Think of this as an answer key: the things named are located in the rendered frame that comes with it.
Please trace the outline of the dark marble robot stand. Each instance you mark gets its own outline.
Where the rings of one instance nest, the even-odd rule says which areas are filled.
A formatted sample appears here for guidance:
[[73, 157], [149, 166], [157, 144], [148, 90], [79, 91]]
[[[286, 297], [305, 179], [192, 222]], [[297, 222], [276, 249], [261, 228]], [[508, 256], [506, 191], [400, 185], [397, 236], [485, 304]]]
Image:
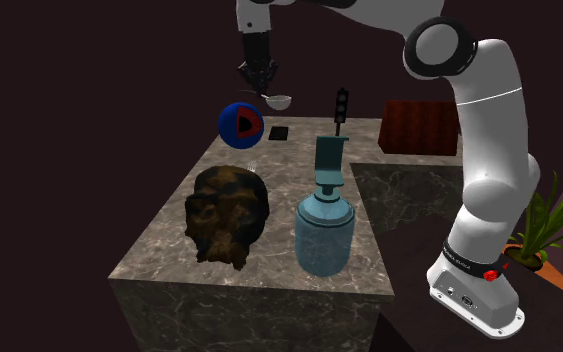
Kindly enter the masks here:
[[395, 298], [382, 307], [402, 352], [563, 352], [563, 291], [515, 261], [505, 276], [517, 291], [525, 323], [492, 340], [429, 294], [428, 268], [461, 207], [458, 166], [351, 166]]

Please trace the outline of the black toy traffic light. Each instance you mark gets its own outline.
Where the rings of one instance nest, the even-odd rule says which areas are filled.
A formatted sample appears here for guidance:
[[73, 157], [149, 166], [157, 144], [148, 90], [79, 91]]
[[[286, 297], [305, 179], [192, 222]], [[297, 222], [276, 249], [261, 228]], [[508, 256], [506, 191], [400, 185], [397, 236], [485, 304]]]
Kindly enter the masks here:
[[346, 121], [347, 109], [348, 109], [348, 95], [349, 92], [341, 87], [337, 91], [336, 104], [335, 104], [335, 115], [334, 122], [336, 124], [335, 135], [340, 135], [341, 125]]

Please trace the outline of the white bowl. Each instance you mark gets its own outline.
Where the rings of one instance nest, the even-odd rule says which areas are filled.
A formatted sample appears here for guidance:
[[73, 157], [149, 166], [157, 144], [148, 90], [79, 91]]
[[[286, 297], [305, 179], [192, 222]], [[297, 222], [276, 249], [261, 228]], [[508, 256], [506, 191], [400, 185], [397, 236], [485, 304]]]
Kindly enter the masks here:
[[283, 111], [290, 107], [292, 97], [287, 95], [274, 95], [265, 97], [266, 104], [273, 110]]

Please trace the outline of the green plant in orange pot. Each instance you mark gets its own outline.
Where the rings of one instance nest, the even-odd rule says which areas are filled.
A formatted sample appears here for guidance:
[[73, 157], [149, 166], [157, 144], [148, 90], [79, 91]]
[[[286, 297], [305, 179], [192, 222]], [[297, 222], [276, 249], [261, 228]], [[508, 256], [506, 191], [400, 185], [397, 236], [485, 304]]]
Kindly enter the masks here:
[[558, 176], [553, 172], [550, 194], [547, 198], [535, 191], [523, 213], [522, 232], [509, 237], [502, 253], [523, 265], [540, 278], [563, 290], [563, 274], [548, 261], [548, 248], [563, 249], [563, 196], [557, 196]]

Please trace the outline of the teal soap dispenser bottle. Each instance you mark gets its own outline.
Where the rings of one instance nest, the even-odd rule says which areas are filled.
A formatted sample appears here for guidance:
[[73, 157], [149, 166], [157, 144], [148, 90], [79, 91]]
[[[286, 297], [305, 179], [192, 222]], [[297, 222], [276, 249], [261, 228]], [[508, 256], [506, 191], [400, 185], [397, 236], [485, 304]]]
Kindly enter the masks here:
[[355, 225], [354, 206], [340, 195], [346, 136], [316, 140], [316, 188], [297, 205], [295, 254], [302, 269], [318, 277], [340, 272], [347, 264]]

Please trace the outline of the blue ball with red patch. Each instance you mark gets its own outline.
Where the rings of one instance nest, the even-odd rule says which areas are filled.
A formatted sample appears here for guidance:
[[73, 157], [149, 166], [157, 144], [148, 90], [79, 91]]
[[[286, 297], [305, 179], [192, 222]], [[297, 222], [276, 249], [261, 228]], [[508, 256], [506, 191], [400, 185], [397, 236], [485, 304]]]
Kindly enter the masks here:
[[235, 149], [249, 149], [263, 136], [264, 120], [252, 105], [236, 102], [226, 106], [218, 118], [221, 139]]

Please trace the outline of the dark red box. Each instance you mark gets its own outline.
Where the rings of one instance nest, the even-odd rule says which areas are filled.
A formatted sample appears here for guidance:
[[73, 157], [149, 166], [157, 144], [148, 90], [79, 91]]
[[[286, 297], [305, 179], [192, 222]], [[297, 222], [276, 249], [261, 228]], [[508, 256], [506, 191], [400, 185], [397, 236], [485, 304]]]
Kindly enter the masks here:
[[455, 156], [458, 133], [453, 101], [389, 100], [378, 145], [385, 154]]

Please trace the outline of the brown lumpy skull figure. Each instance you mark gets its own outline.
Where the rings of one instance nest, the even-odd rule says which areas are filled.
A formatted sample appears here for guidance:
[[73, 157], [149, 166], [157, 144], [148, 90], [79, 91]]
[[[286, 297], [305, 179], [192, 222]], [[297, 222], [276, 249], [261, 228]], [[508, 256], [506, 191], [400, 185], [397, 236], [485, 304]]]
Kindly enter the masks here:
[[197, 261], [222, 262], [238, 271], [246, 265], [250, 246], [262, 235], [270, 214], [260, 176], [229, 165], [199, 173], [184, 207], [185, 235], [196, 245]]

